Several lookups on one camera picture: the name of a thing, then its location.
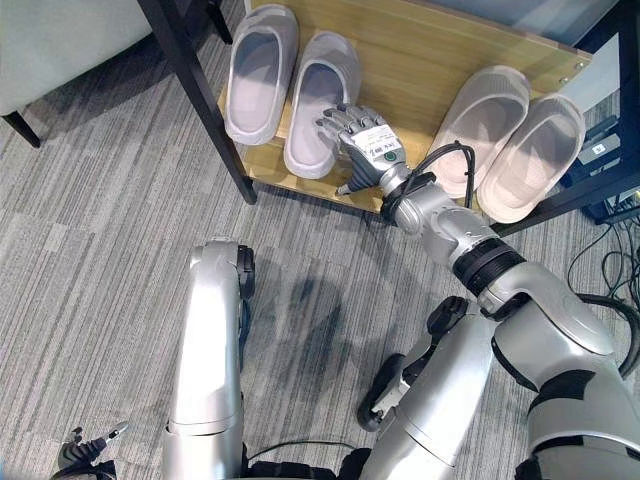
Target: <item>slipper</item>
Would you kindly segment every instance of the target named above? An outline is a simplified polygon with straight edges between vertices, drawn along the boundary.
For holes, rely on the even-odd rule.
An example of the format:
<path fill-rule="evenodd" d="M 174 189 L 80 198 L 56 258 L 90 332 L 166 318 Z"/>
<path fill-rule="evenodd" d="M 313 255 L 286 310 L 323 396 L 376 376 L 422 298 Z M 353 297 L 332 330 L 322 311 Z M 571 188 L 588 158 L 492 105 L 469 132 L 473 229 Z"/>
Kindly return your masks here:
<path fill-rule="evenodd" d="M 298 70 L 284 150 L 291 173 L 303 178 L 322 178 L 329 173 L 338 145 L 318 131 L 316 119 L 339 103 L 354 103 L 361 81 L 358 55 L 346 38 L 321 32 L 309 41 Z"/>
<path fill-rule="evenodd" d="M 298 52 L 291 10 L 264 5 L 236 30 L 227 86 L 225 128 L 236 142 L 262 145 L 278 129 Z"/>
<path fill-rule="evenodd" d="M 429 153 L 455 140 L 471 146 L 476 157 L 476 188 L 527 116 L 530 94 L 526 77 L 511 67 L 495 65 L 476 72 L 458 92 Z M 464 197 L 467 162 L 462 152 L 442 157 L 429 170 L 449 196 Z"/>
<path fill-rule="evenodd" d="M 584 135 L 582 112 L 567 97 L 535 101 L 478 188 L 482 210 L 501 223 L 526 217 L 571 166 Z"/>

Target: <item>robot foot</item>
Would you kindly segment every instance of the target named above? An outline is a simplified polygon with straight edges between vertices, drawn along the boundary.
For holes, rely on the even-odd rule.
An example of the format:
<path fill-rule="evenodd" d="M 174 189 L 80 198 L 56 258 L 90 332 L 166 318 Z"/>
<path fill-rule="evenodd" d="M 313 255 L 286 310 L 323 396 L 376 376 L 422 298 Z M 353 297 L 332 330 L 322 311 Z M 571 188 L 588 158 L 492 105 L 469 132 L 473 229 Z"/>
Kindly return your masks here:
<path fill-rule="evenodd" d="M 387 388 L 389 382 L 391 382 L 402 369 L 403 360 L 404 355 L 400 353 L 394 353 L 387 358 L 373 379 L 373 385 L 360 403 L 357 412 L 358 423 L 367 432 L 376 432 L 380 428 L 380 422 L 382 421 L 381 412 L 374 412 L 371 409 L 375 405 L 378 397 L 380 397 L 382 392 Z"/>

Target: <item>black table leg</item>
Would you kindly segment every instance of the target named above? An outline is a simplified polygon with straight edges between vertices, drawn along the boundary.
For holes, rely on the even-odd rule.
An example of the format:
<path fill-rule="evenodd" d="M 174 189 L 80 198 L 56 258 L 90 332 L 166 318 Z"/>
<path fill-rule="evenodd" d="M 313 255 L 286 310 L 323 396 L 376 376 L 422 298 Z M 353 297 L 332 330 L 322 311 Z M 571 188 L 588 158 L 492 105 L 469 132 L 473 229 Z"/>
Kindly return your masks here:
<path fill-rule="evenodd" d="M 174 0 L 138 0 L 138 3 L 242 198 L 253 205 L 257 200 L 253 182 L 245 172 L 233 141 L 225 132 L 222 113 L 213 98 Z"/>
<path fill-rule="evenodd" d="M 233 43 L 233 37 L 231 36 L 229 27 L 227 27 L 227 22 L 224 20 L 222 10 L 220 10 L 220 0 L 209 0 L 207 2 L 207 15 L 209 15 L 213 25 L 216 27 L 216 31 L 222 41 L 227 45 L 231 45 Z"/>
<path fill-rule="evenodd" d="M 32 147 L 40 148 L 40 139 L 18 112 L 11 112 L 9 115 L 3 115 L 2 118 L 11 125 L 22 138 L 29 142 Z"/>

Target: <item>robot leg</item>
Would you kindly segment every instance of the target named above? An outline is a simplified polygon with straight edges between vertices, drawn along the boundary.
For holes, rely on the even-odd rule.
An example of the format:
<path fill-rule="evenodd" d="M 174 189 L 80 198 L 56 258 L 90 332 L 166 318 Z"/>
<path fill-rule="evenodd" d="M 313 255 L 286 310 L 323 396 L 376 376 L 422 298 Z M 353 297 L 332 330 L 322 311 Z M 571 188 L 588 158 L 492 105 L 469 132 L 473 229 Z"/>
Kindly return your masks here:
<path fill-rule="evenodd" d="M 450 297 L 432 314 L 428 326 L 431 346 L 424 352 L 424 339 L 419 342 L 417 349 L 424 354 L 416 359 L 412 350 L 394 385 L 374 404 L 376 413 L 401 396 L 396 406 L 383 412 L 361 480 L 453 478 L 456 456 L 491 369 L 495 323 L 476 305 Z"/>
<path fill-rule="evenodd" d="M 253 294 L 253 252 L 228 240 L 195 250 L 185 323 L 164 432 L 163 477 L 242 475 L 239 336 Z"/>

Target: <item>white wall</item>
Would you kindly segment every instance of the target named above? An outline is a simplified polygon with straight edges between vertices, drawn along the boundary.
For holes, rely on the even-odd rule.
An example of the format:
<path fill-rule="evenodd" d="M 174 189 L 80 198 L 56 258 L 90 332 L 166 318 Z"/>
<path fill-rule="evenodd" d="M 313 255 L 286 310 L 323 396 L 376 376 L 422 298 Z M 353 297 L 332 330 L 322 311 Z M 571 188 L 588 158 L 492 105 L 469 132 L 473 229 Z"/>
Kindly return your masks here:
<path fill-rule="evenodd" d="M 574 45 L 617 3 L 617 0 L 430 1 L 566 45 Z"/>

